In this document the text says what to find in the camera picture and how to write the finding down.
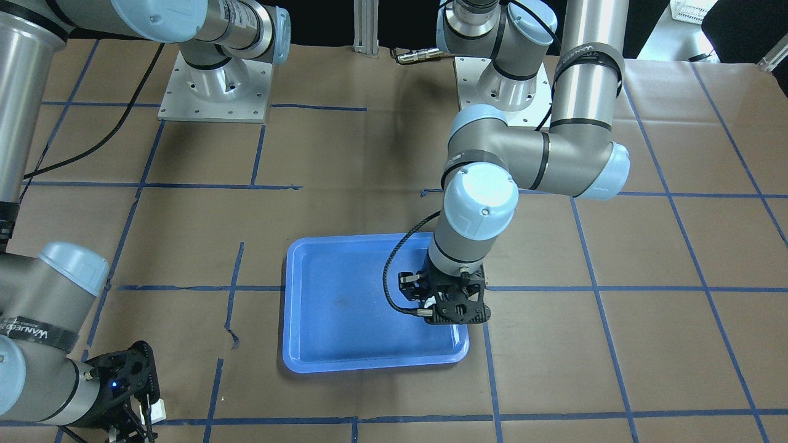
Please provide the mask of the white block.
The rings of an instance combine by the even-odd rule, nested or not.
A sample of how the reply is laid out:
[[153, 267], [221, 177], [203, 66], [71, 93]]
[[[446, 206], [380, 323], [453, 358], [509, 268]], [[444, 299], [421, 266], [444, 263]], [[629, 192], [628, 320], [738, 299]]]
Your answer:
[[160, 423], [160, 421], [164, 421], [167, 418], [166, 414], [166, 405], [163, 399], [159, 399], [157, 402], [150, 406], [150, 421], [152, 424]]

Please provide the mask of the blue plastic tray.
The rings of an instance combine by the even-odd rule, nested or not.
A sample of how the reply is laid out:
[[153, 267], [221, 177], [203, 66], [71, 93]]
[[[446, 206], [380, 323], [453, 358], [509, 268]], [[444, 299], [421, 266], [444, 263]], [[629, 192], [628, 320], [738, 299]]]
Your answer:
[[455, 364], [465, 325], [428, 325], [385, 299], [382, 274], [400, 233], [305, 237], [285, 265], [282, 358], [295, 373]]

